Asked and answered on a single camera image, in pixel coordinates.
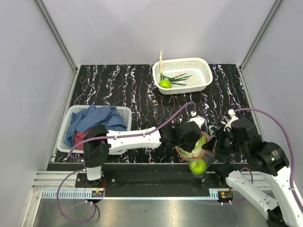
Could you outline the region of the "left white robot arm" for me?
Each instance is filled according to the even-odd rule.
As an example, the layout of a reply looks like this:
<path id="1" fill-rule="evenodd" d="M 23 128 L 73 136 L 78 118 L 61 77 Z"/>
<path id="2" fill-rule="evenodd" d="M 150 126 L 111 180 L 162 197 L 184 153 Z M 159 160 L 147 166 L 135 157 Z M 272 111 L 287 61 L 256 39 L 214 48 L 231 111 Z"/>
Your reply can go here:
<path id="1" fill-rule="evenodd" d="M 97 127 L 83 140 L 87 172 L 85 180 L 91 187 L 98 187 L 102 183 L 102 166 L 107 157 L 129 149 L 180 147 L 191 152 L 202 136 L 201 129 L 204 125 L 205 119 L 196 116 L 182 125 L 167 124 L 139 131 L 107 131 L 103 125 Z"/>

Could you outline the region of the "fake green white cabbage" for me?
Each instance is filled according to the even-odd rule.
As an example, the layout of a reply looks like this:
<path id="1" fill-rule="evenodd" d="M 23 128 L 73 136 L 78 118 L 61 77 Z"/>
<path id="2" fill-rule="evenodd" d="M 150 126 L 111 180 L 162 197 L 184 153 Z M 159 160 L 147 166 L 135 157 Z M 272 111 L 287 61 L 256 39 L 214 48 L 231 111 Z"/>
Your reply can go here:
<path id="1" fill-rule="evenodd" d="M 185 159 L 191 159 L 191 158 L 200 158 L 205 155 L 205 150 L 202 149 L 202 146 L 208 142 L 208 138 L 203 135 L 200 140 L 196 143 L 194 149 L 191 152 L 187 152 L 181 148 L 179 148 L 179 152 L 182 156 L 185 157 Z"/>

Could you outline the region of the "clear zip top bag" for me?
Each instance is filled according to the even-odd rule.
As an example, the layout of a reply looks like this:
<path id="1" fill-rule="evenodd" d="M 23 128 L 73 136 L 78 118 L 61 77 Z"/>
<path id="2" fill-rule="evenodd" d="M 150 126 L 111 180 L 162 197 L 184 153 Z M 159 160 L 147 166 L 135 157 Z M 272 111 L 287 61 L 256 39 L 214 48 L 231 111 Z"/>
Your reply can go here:
<path id="1" fill-rule="evenodd" d="M 208 138 L 208 141 L 212 138 L 212 137 L 211 137 L 209 134 L 207 134 L 206 132 L 201 132 L 201 135 L 202 135 L 202 136 L 205 135 L 205 136 Z M 206 162 L 206 165 L 207 165 L 206 171 L 207 171 L 208 167 L 213 163 L 213 161 L 214 161 L 214 159 L 215 159 L 215 154 L 212 153 L 212 152 L 209 152 L 209 151 L 206 151 L 206 152 L 205 152 L 205 155 L 204 155 L 203 157 L 185 159 L 185 157 L 182 156 L 182 155 L 180 154 L 180 152 L 179 152 L 179 147 L 175 147 L 175 150 L 176 150 L 176 151 L 178 152 L 178 154 L 181 156 L 182 160 L 183 160 L 183 161 L 186 161 L 188 167 L 189 167 L 190 162 L 192 162 L 192 161 L 194 161 L 194 160 L 196 160 L 196 159 L 203 159 L 203 160 Z M 206 171 L 205 171 L 203 174 L 201 174 L 201 175 L 195 175 L 195 174 L 193 174 L 193 173 L 191 172 L 191 170 L 190 170 L 190 172 L 192 173 L 192 175 L 193 175 L 195 178 L 203 178 L 203 176 L 206 174 Z"/>

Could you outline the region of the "fake green onion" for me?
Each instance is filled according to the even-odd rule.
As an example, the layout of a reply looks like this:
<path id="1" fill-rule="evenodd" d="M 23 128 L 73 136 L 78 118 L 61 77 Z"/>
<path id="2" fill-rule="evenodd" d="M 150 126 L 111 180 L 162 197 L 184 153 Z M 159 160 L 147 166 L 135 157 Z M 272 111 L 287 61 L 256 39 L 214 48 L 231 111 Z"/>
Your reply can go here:
<path id="1" fill-rule="evenodd" d="M 177 75 L 177 76 L 173 76 L 173 77 L 165 76 L 163 74 L 162 56 L 163 56 L 163 50 L 160 50 L 160 55 L 159 55 L 160 81 L 162 79 L 168 79 L 171 82 L 171 85 L 172 84 L 174 84 L 174 85 L 185 85 L 184 83 L 180 83 L 180 81 L 187 80 L 190 77 L 186 73 L 183 73 L 183 74 L 180 74 L 180 75 Z"/>

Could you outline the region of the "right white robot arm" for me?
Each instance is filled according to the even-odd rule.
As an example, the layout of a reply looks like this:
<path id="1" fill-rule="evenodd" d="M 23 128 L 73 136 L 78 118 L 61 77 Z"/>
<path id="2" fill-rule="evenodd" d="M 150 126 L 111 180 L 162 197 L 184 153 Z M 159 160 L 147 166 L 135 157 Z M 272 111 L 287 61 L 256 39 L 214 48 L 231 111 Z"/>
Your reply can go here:
<path id="1" fill-rule="evenodd" d="M 269 227 L 303 225 L 303 212 L 298 205 L 300 196 L 294 196 L 291 190 L 289 161 L 279 145 L 262 140 L 252 121 L 230 120 L 202 148 L 215 154 L 240 153 L 253 169 L 260 172 L 274 198 L 247 182 L 241 172 L 230 164 L 218 168 L 215 182 L 219 187 L 229 186 L 238 191 L 263 215 Z"/>

